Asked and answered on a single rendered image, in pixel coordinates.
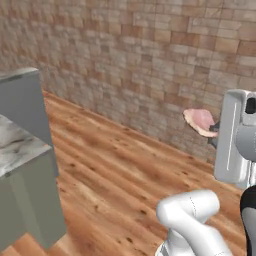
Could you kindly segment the grey-green cabinet with marble top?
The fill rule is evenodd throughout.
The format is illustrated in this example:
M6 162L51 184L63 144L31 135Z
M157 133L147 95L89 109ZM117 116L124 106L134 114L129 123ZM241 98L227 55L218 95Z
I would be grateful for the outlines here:
M26 233L48 249L66 233L52 153L0 115L0 251Z

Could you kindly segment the pink raw steak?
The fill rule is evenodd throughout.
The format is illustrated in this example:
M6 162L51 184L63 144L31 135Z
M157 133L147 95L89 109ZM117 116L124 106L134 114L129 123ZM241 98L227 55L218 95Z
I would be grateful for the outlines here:
M185 121L201 136L214 138L218 133L211 131L210 127L214 125L212 114L206 109L186 109L183 111Z

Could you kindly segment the grey tall cabinet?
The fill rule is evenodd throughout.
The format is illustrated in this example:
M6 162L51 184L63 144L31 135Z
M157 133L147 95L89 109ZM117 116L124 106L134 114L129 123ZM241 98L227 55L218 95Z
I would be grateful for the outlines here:
M59 175L39 70L0 73L0 174L49 153L53 175Z

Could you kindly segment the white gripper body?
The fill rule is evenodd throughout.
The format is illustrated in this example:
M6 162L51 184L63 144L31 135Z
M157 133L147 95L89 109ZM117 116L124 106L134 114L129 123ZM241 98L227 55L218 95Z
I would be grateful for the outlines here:
M235 184L246 176L248 161L240 155L235 145L246 96L247 92L239 89L228 90L224 95L214 166L214 176L219 181Z

